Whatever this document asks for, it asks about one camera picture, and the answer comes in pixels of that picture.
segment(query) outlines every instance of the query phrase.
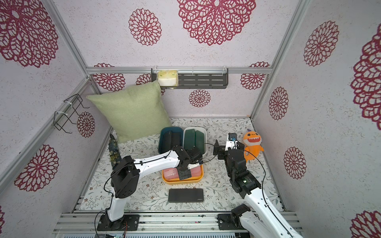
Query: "black cable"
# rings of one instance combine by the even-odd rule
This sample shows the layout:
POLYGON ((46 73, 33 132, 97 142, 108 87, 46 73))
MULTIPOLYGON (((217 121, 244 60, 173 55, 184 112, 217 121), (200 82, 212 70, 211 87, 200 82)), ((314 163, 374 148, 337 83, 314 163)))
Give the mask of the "black cable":
POLYGON ((262 179, 262 196, 263 196, 263 200, 264 200, 264 202, 266 203, 267 208, 268 208, 268 209, 270 210, 270 212, 274 215, 274 217, 278 220, 278 222, 283 226, 283 228, 287 231, 287 233, 288 233, 291 237, 293 237, 292 234, 291 234, 291 233, 287 230, 287 228, 283 225, 283 223, 280 222, 280 220, 278 219, 278 217, 275 216, 274 212, 271 210, 270 206, 269 206, 268 203, 266 202, 266 199, 265 199, 265 197, 264 197, 264 192, 263 192, 263 181, 264 181, 264 179, 265 179, 265 177, 266 177, 266 170, 264 169, 263 164, 259 161, 259 159, 258 159, 255 155, 253 155, 252 153, 250 153, 249 151, 247 151, 247 150, 245 150, 245 149, 243 149, 243 150, 246 151, 246 152, 248 152, 248 153, 251 154, 252 156, 254 156, 254 158, 256 158, 257 161, 261 164, 261 166, 262 166, 262 168, 263 168, 263 171, 264 171, 264 176, 263 176, 263 179, 262 179))
MULTIPOLYGON (((216 157, 216 155, 215 155, 212 159, 214 159, 215 157, 216 157)), ((203 164, 205 164, 206 162, 211 161, 212 159, 210 159, 210 160, 208 160, 208 161, 205 161, 203 164)))
POLYGON ((98 212, 98 213, 96 214, 96 216, 95 216, 95 219, 94 219, 94 229, 95 229, 95 233, 96 233, 96 235, 98 236, 98 238, 99 238, 99 235, 98 235, 98 232, 96 231, 95 223, 96 223, 96 218, 97 218, 98 214, 101 213, 101 212, 106 212, 106 210, 102 210, 102 211, 98 212))
POLYGON ((137 164, 135 164, 135 165, 142 165, 142 164, 145 164, 145 163, 148 163, 148 162, 153 162, 153 161, 156 161, 156 160, 160 160, 160 159, 162 159, 162 158, 167 158, 168 156, 169 156, 169 154, 171 153, 171 151, 172 151, 172 149, 173 148, 175 148, 176 147, 176 145, 174 146, 174 147, 172 147, 170 150, 169 150, 169 153, 167 154, 167 155, 164 155, 163 157, 160 157, 160 158, 158 158, 158 159, 154 159, 154 160, 150 160, 150 161, 146 161, 146 162, 141 162, 141 163, 137 163, 137 164))
POLYGON ((213 145, 213 144, 211 144, 211 143, 204 143, 204 144, 212 145, 212 146, 214 147, 214 145, 213 145))

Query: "green pillow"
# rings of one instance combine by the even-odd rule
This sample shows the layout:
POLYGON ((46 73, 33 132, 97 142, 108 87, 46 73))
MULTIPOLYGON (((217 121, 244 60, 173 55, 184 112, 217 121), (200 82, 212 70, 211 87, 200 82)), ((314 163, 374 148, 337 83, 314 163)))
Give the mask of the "green pillow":
POLYGON ((86 98, 106 116, 118 134, 118 142, 123 143, 158 134, 164 127, 171 126, 160 97, 161 89, 156 80, 86 98))

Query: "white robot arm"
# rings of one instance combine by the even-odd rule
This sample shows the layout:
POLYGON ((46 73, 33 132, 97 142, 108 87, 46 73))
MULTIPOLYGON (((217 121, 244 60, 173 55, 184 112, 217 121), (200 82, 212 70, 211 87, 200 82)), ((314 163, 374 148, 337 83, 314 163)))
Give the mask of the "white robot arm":
POLYGON ((216 140, 213 154, 224 160, 230 183, 235 192, 256 211, 260 221, 249 207, 242 204, 232 209, 231 222, 237 228, 243 227, 256 238, 302 238, 283 218, 271 203, 261 184, 246 168, 243 155, 245 146, 237 141, 236 133, 229 133, 226 145, 216 140))
MULTIPOLYGON (((262 221, 242 204, 232 209, 233 225, 241 229, 243 227, 256 238, 302 238, 278 212, 261 189, 261 184, 247 170, 243 156, 245 146, 236 138, 235 133, 229 133, 226 145, 221 146, 216 140, 213 154, 218 155, 219 160, 225 161, 234 191, 245 199, 262 221)), ((133 160, 130 156, 124 157, 111 174, 113 197, 106 217, 109 227, 123 217, 127 197, 135 192, 142 177, 163 169, 177 168, 179 178, 182 180, 191 177, 190 169, 202 163, 201 152, 197 148, 185 151, 180 146, 161 155, 144 159, 133 160)))
POLYGON ((185 151, 181 146, 175 146, 169 152, 144 159, 124 157, 111 174, 113 197, 107 210, 109 222, 123 217, 127 197, 135 192, 137 184, 144 176, 163 169, 177 168, 179 178, 183 180, 191 177, 190 169, 200 164, 202 155, 196 147, 185 151))

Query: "table surface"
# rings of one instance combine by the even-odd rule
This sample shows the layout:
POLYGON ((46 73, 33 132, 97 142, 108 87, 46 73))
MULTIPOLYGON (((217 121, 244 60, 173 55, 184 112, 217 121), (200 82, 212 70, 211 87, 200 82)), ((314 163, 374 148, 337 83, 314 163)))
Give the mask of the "table surface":
MULTIPOLYGON (((217 139, 220 144, 226 143, 229 132, 236 132, 238 141, 242 142, 243 133, 247 129, 253 130, 249 118, 171 118, 173 126, 185 129, 189 126, 203 127, 207 131, 208 143, 214 144, 217 139)), ((143 137, 126 143, 119 143, 118 148, 121 157, 131 155, 132 158, 145 158, 159 154, 157 146, 160 134, 143 137)), ((213 158, 213 148, 208 145, 205 161, 213 158)), ((274 188, 267 164, 262 156, 258 159, 266 169, 264 191, 279 210, 283 211, 282 203, 274 188)), ((247 163, 248 170, 262 182, 264 171, 257 160, 247 163)), ((83 198, 80 210, 104 210, 110 205, 110 194, 103 190, 103 185, 110 177, 112 167, 109 158, 108 146, 99 161, 96 172, 91 180, 89 188, 83 198)), ((162 179, 162 173, 156 172, 142 178, 136 192, 128 197, 125 211, 130 210, 153 210, 153 211, 230 211, 232 208, 244 203, 240 195, 232 189, 229 177, 226 174, 224 161, 217 158, 204 164, 204 177, 199 183, 168 185, 162 179), (168 191, 170 188, 202 188, 204 190, 203 203, 168 203, 168 191)))

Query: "orange plush toy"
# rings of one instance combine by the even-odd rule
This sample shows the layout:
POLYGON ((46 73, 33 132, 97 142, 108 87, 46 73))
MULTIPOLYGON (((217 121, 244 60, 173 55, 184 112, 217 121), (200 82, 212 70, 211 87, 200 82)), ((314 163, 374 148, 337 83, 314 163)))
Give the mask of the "orange plush toy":
POLYGON ((263 147, 261 146, 261 142, 262 137, 255 131, 248 130, 248 132, 243 136, 243 143, 246 145, 244 151, 246 162, 248 160, 255 159, 255 157, 258 157, 260 151, 264 151, 263 147))

